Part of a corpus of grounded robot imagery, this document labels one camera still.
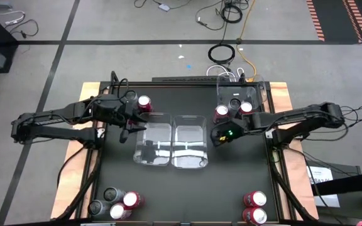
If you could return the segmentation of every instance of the black tray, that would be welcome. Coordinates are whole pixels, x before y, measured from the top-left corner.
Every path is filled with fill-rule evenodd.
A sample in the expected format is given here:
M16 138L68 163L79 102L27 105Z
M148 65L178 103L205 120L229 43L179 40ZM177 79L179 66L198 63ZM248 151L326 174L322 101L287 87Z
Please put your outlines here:
M139 96L149 96L155 112L206 117L209 135L217 105L216 84L131 86L131 89ZM243 195L261 190L268 198L264 207L268 222L278 221L280 199L271 179L263 136L242 137L217 149L208 137L209 164L200 170L182 170L171 164L166 167L136 164L133 161L136 136L120 144L119 133L117 127L108 126L93 197L102 200L102 193L109 186L140 192L146 199L145 205L133 211L129 220L238 222L242 221ZM112 218L107 214L93 217L93 220Z

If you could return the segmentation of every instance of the gray floor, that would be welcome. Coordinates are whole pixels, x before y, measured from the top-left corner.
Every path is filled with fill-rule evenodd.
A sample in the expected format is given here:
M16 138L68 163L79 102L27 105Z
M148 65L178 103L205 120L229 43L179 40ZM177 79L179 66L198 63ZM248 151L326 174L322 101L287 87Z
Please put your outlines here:
M168 4L180 4L166 0ZM32 40L60 40L73 0L13 0L14 10L36 19L40 32ZM132 1L80 0L69 40L206 40L220 39L222 31L209 31L195 23L195 12L215 1L160 11L150 0L141 9ZM213 9L201 20L221 25ZM228 27L227 39L235 39L242 23ZM244 39L316 40L305 0L257 1L247 23ZM212 65L211 45L65 46L45 110L60 108L79 99L83 82L109 80L111 70L130 81L152 77L205 75ZM242 45L258 73L266 80L287 82L294 107L323 101L357 107L362 105L362 45ZM0 75L0 207L21 152L9 136L10 122L23 112L35 111L50 71L57 46L20 46L8 74ZM217 51L216 56L226 56ZM232 68L249 66L236 56ZM332 138L320 135L319 138ZM55 180L63 163L67 141L32 145L6 224L48 220L55 198ZM337 142L303 142L304 150L331 163L360 165L362 170L362 123Z

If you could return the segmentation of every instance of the soda can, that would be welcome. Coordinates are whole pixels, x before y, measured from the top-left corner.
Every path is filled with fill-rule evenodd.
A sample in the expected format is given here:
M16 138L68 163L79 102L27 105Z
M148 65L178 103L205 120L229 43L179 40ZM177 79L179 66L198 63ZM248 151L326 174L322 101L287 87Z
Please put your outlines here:
M153 112L153 107L151 106L151 100L146 95L139 97L138 107L141 112Z
M225 105L219 105L214 109L213 123L217 124L229 117L229 109Z
M259 207L248 207L243 211L244 221L253 225L263 225L267 218L266 212Z
M122 203L116 203L110 209L110 216L115 220L124 220L128 218L131 213L132 210Z
M262 191L252 191L244 195L247 207L262 207L266 203L266 195Z
M252 111L252 105L249 102L243 102L238 111L241 115L249 114Z
M138 94L135 91L130 90L125 94L125 99L130 103L136 103L138 101Z
M87 211L92 216L98 216L110 211L111 203L107 201L93 200L87 207Z
M143 204L144 198L138 192L130 191L124 195L123 202L128 208L134 209Z
M121 202L124 198L125 191L118 188L107 188L103 193L103 198L105 201L111 202L112 204Z

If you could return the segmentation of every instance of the white paper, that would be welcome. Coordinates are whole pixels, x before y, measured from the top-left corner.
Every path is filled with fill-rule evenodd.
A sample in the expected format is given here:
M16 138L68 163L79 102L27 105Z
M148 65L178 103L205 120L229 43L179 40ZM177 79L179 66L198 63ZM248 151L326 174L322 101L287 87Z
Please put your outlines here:
M321 183L333 180L332 171L328 168L311 166L311 172L312 175L314 176L315 183ZM308 169L308 166L307 166L307 173L311 184L313 184L314 182L312 181L311 173ZM324 199L328 207L340 207L337 195L322 195L322 198ZM318 196L315 196L315 204L318 207L325 206L322 200Z

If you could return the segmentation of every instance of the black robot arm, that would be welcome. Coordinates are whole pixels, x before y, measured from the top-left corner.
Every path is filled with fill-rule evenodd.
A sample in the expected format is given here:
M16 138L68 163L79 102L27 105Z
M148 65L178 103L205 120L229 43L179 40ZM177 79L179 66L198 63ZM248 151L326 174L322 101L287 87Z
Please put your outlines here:
M11 137L21 144L36 137L46 137L77 140L89 145L89 148L96 148L101 135L95 128L76 130L46 125L59 122L76 125L89 121L101 121L123 128L120 142L124 143L130 133L146 129L134 124L134 122L145 122L145 120L138 115L138 111L133 106L133 103L126 100L120 102L113 94L101 94L69 104L63 109L24 113L12 122Z
M299 136L304 139L310 131L320 127L339 128L344 125L344 117L340 106L327 102L276 114L255 112L242 116L242 119L229 119L218 124L211 131L211 139L215 146L219 146L241 136L263 134L276 126L291 123L297 124L288 129L274 129L269 134L273 146L289 144Z

